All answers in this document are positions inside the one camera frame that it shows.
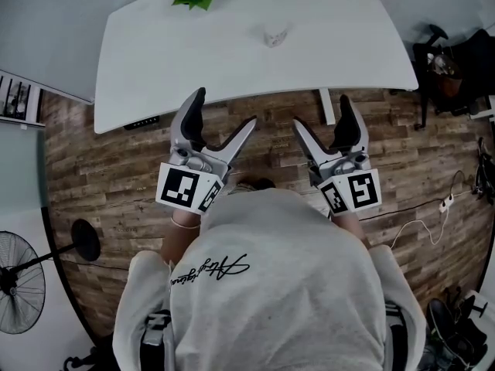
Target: white cord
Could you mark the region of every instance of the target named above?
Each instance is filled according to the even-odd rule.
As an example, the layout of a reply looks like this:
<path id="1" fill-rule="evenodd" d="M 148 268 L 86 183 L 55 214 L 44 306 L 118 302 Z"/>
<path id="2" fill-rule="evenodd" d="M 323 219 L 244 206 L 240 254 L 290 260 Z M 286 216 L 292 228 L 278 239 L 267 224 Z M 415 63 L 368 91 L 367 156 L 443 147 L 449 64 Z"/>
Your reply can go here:
<path id="1" fill-rule="evenodd" d="M 390 246 L 391 249 L 394 248 L 395 246 L 395 242 L 397 242 L 397 239 L 399 238 L 399 236 L 401 235 L 401 232 L 402 230 L 408 226 L 409 224 L 412 224 L 412 223 L 421 223 L 423 224 L 423 227 L 428 231 L 428 234 L 430 236 L 430 242 L 432 242 L 432 245 L 435 246 L 441 239 L 442 239 L 442 236 L 443 236 L 443 229 L 445 228 L 446 224 L 447 224 L 447 220 L 449 219 L 449 209 L 447 209 L 447 216 L 445 216 L 445 220 L 443 220 L 443 224 L 442 224 L 442 230 L 440 231 L 440 236 L 439 238 L 437 239 L 436 242 L 433 242 L 433 238 L 432 238 L 432 231 L 430 231 L 428 229 L 428 227 L 426 226 L 425 222 L 423 220 L 412 220 L 412 221 L 409 221 L 407 222 L 406 224 L 404 224 L 402 226 L 402 228 L 399 230 L 398 234 L 395 236 L 394 238 L 394 242 L 392 243 L 392 246 Z"/>
<path id="2" fill-rule="evenodd" d="M 461 196 L 461 195 L 464 195 L 464 194 L 467 194 L 467 193 L 470 193 L 470 192 L 473 192 L 472 189 L 470 189 L 468 191 L 461 192 L 460 194 L 454 194 L 453 197 L 454 198 L 457 198 L 458 196 Z"/>

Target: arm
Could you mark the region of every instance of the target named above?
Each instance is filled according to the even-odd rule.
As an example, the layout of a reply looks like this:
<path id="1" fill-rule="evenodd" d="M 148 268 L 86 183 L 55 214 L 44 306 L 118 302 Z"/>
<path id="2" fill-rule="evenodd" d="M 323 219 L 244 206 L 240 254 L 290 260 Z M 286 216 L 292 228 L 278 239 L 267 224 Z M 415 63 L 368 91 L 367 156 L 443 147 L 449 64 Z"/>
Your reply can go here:
<path id="1" fill-rule="evenodd" d="M 363 245 L 367 249 L 371 248 L 356 213 L 345 214 L 343 216 L 332 216 L 332 221 L 343 230 L 352 233 L 357 239 L 363 242 Z"/>
<path id="2" fill-rule="evenodd" d="M 407 327 L 408 358 L 405 370 L 416 370 L 425 348 L 425 316 L 390 247 L 376 246 L 370 249 L 370 257 L 380 277 L 385 301 L 401 309 Z"/>
<path id="3" fill-rule="evenodd" d="M 166 233 L 162 242 L 160 254 L 162 259 L 169 264 L 177 265 L 182 259 L 189 245 L 200 235 L 201 216 L 195 213 L 176 209 L 172 215 L 173 221 L 184 227 L 196 227 L 194 229 L 182 228 L 175 224 Z"/>
<path id="4" fill-rule="evenodd" d="M 121 371 L 141 369 L 139 352 L 146 320 L 169 301 L 170 268 L 154 251 L 137 253 L 115 318 L 113 353 Z"/>

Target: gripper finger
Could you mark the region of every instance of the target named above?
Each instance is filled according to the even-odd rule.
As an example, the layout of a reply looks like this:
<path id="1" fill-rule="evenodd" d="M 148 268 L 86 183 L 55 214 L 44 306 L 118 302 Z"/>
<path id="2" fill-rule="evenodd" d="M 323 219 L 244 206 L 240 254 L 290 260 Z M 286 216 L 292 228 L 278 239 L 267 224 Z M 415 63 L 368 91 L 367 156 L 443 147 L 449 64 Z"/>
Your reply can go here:
<path id="1" fill-rule="evenodd" d="M 201 136 L 203 130 L 203 115 L 201 108 L 204 105 L 206 90 L 199 88 L 195 90 L 184 101 L 183 105 L 176 112 L 170 125 L 171 147 L 180 146 L 194 151 L 201 151 L 206 142 Z"/>
<path id="2" fill-rule="evenodd" d="M 356 106 L 354 106 L 352 101 L 350 102 L 350 106 L 353 109 L 354 117 L 356 118 L 356 122 L 357 122 L 357 126 L 360 129 L 360 139 L 357 142 L 357 144 L 351 148 L 351 151 L 352 152 L 364 151 L 367 153 L 368 152 L 368 144 L 370 142 L 370 135 L 368 134 L 368 130 L 367 130 L 366 125 L 364 123 L 363 116 L 361 115 L 359 110 L 357 110 Z"/>
<path id="3" fill-rule="evenodd" d="M 248 141 L 249 136 L 256 127 L 256 116 L 243 121 L 241 125 L 229 136 L 229 138 L 219 147 L 207 146 L 203 149 L 203 154 L 225 162 L 227 165 L 237 157 L 241 149 Z"/>
<path id="4" fill-rule="evenodd" d="M 305 156 L 308 160 L 314 161 L 317 166 L 321 166 L 325 162 L 335 159 L 335 153 L 330 154 L 326 151 L 325 146 L 316 137 L 315 132 L 298 117 L 293 120 L 292 130 L 297 138 Z"/>

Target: wood plank flooring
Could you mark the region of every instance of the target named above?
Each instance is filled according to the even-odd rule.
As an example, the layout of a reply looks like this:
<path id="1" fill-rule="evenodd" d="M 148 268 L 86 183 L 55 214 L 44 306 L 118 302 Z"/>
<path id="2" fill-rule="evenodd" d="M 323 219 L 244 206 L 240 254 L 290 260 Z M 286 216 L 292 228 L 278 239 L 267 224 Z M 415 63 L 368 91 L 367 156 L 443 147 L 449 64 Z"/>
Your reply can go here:
<path id="1" fill-rule="evenodd" d="M 339 117 L 339 97 L 332 102 Z M 415 131 L 418 96 L 386 90 L 346 90 L 364 116 L 370 133 L 370 160 L 379 168 L 383 204 L 360 214 L 371 244 L 391 245 L 401 226 L 423 219 L 433 240 L 439 237 L 445 198 L 454 173 L 466 178 L 477 167 L 476 140 L 493 144 L 488 120 L 467 116 L 435 116 L 433 108 L 424 131 Z M 306 160 L 292 133 L 292 118 L 299 116 L 324 144 L 333 139 L 333 127 L 322 124 L 323 111 L 316 91 L 291 92 L 210 105 L 204 108 L 204 137 L 213 144 L 224 141 L 247 117 L 256 114 L 254 136 L 234 163 L 227 189 L 244 174 L 263 175 L 277 187 L 291 189 L 328 213 L 323 197 L 309 186 Z M 98 335 L 112 331 L 131 258 L 140 250 L 158 250 L 169 226 L 170 209 L 154 202 L 160 162 L 167 162 L 169 125 L 173 114 L 159 124 L 134 131 L 118 129 L 106 134 L 93 130 L 94 109 L 53 94 L 45 94 L 42 122 L 46 124 L 46 169 L 49 213 L 56 243 L 70 243 L 70 227 L 83 218 L 101 238 L 96 264 L 83 263 L 75 254 L 63 255 L 64 269 L 91 327 Z M 454 193 L 469 189 L 459 176 Z M 493 209 L 485 200 L 465 194 L 450 209 L 442 240 L 433 246 L 419 223 L 406 227 L 394 246 L 394 255 L 424 308 L 445 287 L 474 288 L 483 269 L 490 242 Z"/>

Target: chair leg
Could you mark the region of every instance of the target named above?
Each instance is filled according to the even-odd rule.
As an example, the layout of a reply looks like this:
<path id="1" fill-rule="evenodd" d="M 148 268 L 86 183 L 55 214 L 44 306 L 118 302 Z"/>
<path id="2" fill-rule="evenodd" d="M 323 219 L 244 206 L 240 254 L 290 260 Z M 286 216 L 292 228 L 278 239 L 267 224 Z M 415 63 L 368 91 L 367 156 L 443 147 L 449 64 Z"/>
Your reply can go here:
<path id="1" fill-rule="evenodd" d="M 423 129 L 426 126 L 426 111 L 428 109 L 428 95 L 421 92 L 421 123 L 415 124 L 415 130 Z"/>

